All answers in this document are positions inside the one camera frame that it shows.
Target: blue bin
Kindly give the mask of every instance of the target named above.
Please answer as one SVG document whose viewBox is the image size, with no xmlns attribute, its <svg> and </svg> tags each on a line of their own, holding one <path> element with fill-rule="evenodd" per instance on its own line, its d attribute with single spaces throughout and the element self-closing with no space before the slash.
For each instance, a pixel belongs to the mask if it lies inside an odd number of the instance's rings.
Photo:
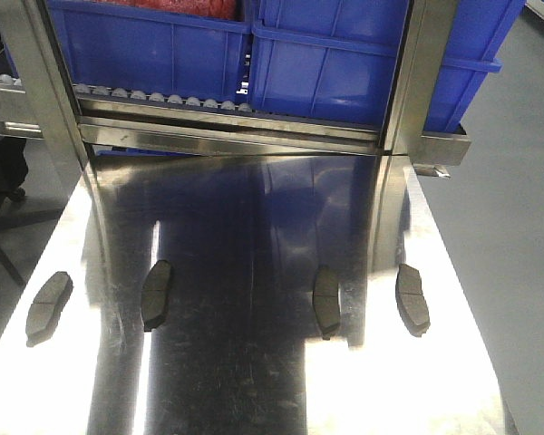
<svg viewBox="0 0 544 435">
<path fill-rule="evenodd" d="M 251 2 L 242 22 L 88 1 L 50 0 L 73 82 L 237 99 L 245 72 Z"/>
<path fill-rule="evenodd" d="M 264 26 L 398 45 L 408 0 L 260 0 Z"/>
<path fill-rule="evenodd" d="M 491 61 L 525 0 L 461 0 L 447 46 L 451 57 Z M 266 27 L 398 45 L 407 0 L 261 0 Z"/>
<path fill-rule="evenodd" d="M 254 43 L 248 101 L 254 109 L 333 121 L 381 125 L 396 50 L 380 44 L 280 31 L 260 22 Z M 445 57 L 425 124 L 454 132 L 497 61 Z"/>
</svg>

